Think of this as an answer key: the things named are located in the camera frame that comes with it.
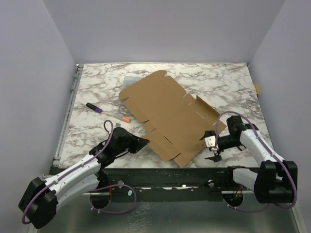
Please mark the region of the black metal base rail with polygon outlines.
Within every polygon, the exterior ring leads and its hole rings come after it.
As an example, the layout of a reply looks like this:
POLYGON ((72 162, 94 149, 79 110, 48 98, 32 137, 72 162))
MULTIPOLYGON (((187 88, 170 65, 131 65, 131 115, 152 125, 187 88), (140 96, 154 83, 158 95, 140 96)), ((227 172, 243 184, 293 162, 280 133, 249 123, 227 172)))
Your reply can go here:
POLYGON ((242 194, 235 197, 235 192, 238 188, 242 191, 247 188, 227 181, 229 168, 105 168, 98 187, 84 193, 90 194, 96 206, 108 199, 113 202, 215 202, 229 199, 240 205, 242 194))

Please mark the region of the aluminium side rail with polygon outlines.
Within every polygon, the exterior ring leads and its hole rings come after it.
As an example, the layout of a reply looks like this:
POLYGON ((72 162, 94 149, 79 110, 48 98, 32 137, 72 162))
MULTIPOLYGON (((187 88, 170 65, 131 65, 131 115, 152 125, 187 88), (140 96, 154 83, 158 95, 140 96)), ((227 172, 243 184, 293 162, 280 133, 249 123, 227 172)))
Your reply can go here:
POLYGON ((73 110, 74 102, 76 99, 79 82, 81 80, 84 64, 77 64, 76 66, 77 66, 76 73, 74 75, 73 83, 72 83, 72 86, 70 89, 69 103, 68 103, 68 107, 66 110, 65 119, 63 122, 60 138, 58 140, 56 151, 55 151, 55 154, 53 157, 52 166, 59 166, 59 164, 60 164, 60 159, 61 159, 61 155, 63 152, 64 143, 65 143, 68 128, 69 128, 69 122, 70 122, 70 118, 72 115, 72 110, 73 110))

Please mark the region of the purple black highlighter marker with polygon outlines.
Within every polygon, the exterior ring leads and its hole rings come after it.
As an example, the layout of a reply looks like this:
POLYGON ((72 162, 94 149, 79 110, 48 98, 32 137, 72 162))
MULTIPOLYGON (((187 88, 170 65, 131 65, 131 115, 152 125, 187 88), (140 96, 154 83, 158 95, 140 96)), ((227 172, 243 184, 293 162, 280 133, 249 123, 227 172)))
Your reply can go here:
POLYGON ((89 109, 91 109, 91 110, 93 110, 99 114, 103 111, 101 108, 99 108, 99 107, 97 107, 94 104, 91 104, 89 102, 86 104, 86 107, 88 107, 89 109))

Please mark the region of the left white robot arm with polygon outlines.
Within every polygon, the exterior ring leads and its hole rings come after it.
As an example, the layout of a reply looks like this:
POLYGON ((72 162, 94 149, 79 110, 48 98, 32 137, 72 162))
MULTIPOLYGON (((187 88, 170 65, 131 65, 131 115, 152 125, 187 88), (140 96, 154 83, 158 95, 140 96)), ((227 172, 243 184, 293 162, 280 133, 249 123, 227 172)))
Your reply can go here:
POLYGON ((116 127, 106 140, 93 147, 76 164, 45 180, 36 177, 30 181, 18 204, 22 223, 40 229, 54 218, 66 201, 84 192, 105 190, 107 179, 102 170, 116 158, 137 153, 149 142, 116 127))

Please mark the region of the brown cardboard box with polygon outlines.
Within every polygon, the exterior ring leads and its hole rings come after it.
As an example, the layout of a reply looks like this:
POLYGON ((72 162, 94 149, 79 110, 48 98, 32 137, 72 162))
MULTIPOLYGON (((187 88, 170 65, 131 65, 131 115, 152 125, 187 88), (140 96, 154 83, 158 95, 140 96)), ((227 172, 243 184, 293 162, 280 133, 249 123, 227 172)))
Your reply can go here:
POLYGON ((200 97, 193 97, 167 71, 158 70, 119 93, 119 99, 142 123, 150 148, 163 161, 186 166, 204 148, 205 131, 226 125, 219 113, 200 97))

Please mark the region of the clear plastic screw organizer box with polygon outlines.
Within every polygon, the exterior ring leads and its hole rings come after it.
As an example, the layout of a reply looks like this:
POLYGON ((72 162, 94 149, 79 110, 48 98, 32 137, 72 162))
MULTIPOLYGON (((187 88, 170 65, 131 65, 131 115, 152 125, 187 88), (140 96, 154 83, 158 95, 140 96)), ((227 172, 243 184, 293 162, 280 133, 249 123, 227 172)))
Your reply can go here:
POLYGON ((126 88, 126 87, 136 83, 137 81, 139 81, 141 79, 142 79, 142 77, 125 76, 123 79, 122 86, 123 86, 123 88, 126 88))

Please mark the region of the orange capped marker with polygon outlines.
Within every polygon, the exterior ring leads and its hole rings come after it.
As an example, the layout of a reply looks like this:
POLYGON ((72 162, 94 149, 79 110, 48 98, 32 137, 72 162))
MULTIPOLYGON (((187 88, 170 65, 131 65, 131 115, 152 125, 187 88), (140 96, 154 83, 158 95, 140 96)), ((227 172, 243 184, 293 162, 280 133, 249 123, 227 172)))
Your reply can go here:
POLYGON ((131 122, 130 118, 128 118, 126 116, 123 116, 121 114, 113 113, 111 116, 113 118, 115 118, 115 119, 121 120, 121 121, 126 122, 126 123, 130 123, 131 122))

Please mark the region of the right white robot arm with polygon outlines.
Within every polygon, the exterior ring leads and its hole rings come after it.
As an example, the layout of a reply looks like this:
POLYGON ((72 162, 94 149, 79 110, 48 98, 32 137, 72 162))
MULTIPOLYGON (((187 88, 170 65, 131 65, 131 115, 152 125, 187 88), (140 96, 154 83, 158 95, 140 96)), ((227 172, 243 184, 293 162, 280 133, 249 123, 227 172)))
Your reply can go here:
POLYGON ((295 162, 287 161, 262 138, 255 124, 245 116, 233 112, 227 127, 229 134, 219 136, 219 131, 205 131, 205 147, 214 155, 210 158, 218 162, 221 153, 230 148, 246 148, 256 160, 259 169, 252 171, 244 166, 228 169, 223 178, 224 186, 234 190, 239 185, 252 190, 259 203, 275 204, 291 208, 297 202, 298 167, 295 162))

